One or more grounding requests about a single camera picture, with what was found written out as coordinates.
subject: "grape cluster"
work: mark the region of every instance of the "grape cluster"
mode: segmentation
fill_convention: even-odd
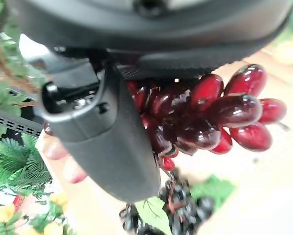
[[[161,230],[144,223],[134,204],[127,204],[126,208],[120,211],[119,217],[124,220],[122,227],[128,232],[134,229],[137,235],[165,235]]]
[[[250,151],[269,149],[272,138],[265,125],[280,121],[287,107],[277,99],[256,98],[266,80],[260,65],[247,65],[231,77],[225,89],[215,74],[195,83],[159,84],[147,79],[128,81],[127,86],[161,168],[170,171],[179,151],[193,155],[206,149],[225,154],[232,148],[232,138]]]
[[[159,191],[159,198],[165,202],[163,210],[169,220],[172,235],[193,235],[214,211],[214,200],[201,197],[195,200],[190,193],[189,182],[180,176],[179,170],[171,171],[171,180]],[[123,228],[135,230],[138,235],[161,235],[162,231],[142,222],[135,206],[127,204],[120,214],[125,219]]]

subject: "red grape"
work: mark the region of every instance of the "red grape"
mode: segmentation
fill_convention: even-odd
[[[248,94],[218,98],[208,109],[211,120],[225,127],[242,127],[256,122],[262,114],[260,102]]]
[[[171,171],[175,168],[175,163],[172,159],[167,157],[162,157],[163,163],[161,165],[161,169]]]
[[[260,65],[247,65],[238,70],[225,87],[224,95],[247,93],[258,96],[267,80],[267,73]]]
[[[179,154],[179,151],[173,146],[173,148],[165,154],[167,158],[175,158]]]
[[[216,125],[200,117],[190,117],[177,127],[177,139],[200,149],[215,148],[220,142],[220,135]]]
[[[280,121],[287,113],[287,106],[278,99],[261,99],[263,114],[259,122],[268,125]]]
[[[137,90],[138,90],[137,82],[127,81],[127,87],[131,96],[134,96],[137,93]]]
[[[148,95],[147,86],[141,86],[137,90],[136,94],[132,96],[132,98],[135,102],[135,105],[140,112],[143,111],[143,109],[145,107],[147,95]]]
[[[145,129],[148,132],[153,151],[158,155],[165,155],[172,149],[172,143],[163,136],[163,127],[157,120],[143,114],[141,116]]]
[[[157,97],[157,95],[160,92],[161,87],[158,84],[153,83],[152,85],[150,85],[150,89],[148,92],[148,97],[147,97],[147,101],[146,101],[146,105],[145,105],[145,110],[148,111],[151,109],[155,98]]]
[[[215,74],[203,76],[192,90],[191,108],[203,111],[208,108],[215,99],[220,97],[224,90],[224,82]]]
[[[215,154],[224,154],[229,152],[232,149],[232,139],[231,136],[224,130],[224,128],[220,128],[221,138],[220,143],[212,149],[210,152]]]
[[[48,122],[44,122],[44,132],[50,136],[54,136],[54,133]]]
[[[189,146],[188,143],[184,142],[182,139],[177,138],[176,142],[174,143],[176,149],[180,152],[193,156],[197,152],[197,148]]]
[[[230,128],[230,134],[240,146],[254,152],[262,152],[271,147],[272,137],[268,129],[261,123]]]
[[[173,83],[154,99],[151,114],[157,119],[169,115],[178,116],[186,110],[190,95],[191,91],[187,84]]]

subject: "black grate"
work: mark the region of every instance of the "black grate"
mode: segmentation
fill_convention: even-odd
[[[15,117],[3,110],[0,110],[0,125],[35,137],[39,137],[43,129],[43,126],[39,123],[27,120],[22,117]]]

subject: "black plastic device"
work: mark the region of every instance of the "black plastic device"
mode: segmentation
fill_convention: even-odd
[[[127,202],[155,195],[160,177],[124,79],[210,73],[271,42],[293,6],[293,0],[7,3],[22,31],[60,61],[45,67],[53,78],[41,95],[45,119],[89,176]]]

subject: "hand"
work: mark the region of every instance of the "hand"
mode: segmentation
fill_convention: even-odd
[[[65,179],[72,184],[83,181],[88,176],[86,172],[62,146],[58,138],[51,137],[51,140],[49,144],[45,145],[45,156],[52,160],[68,158],[63,169]]]

